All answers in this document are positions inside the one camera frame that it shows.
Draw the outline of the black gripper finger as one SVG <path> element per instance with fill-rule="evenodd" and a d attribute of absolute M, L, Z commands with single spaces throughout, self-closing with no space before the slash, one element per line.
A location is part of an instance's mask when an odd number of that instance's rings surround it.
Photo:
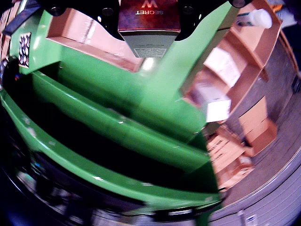
<path fill-rule="evenodd" d="M 61 16 L 67 8 L 75 9 L 97 21 L 112 37 L 123 40 L 118 32 L 117 0 L 39 0 L 39 4 L 52 16 Z"/>
<path fill-rule="evenodd" d="M 251 3 L 251 0 L 179 0 L 179 19 L 181 31 L 175 41 L 188 38 L 198 24 L 219 6 L 228 2 L 235 8 L 242 8 Z"/>

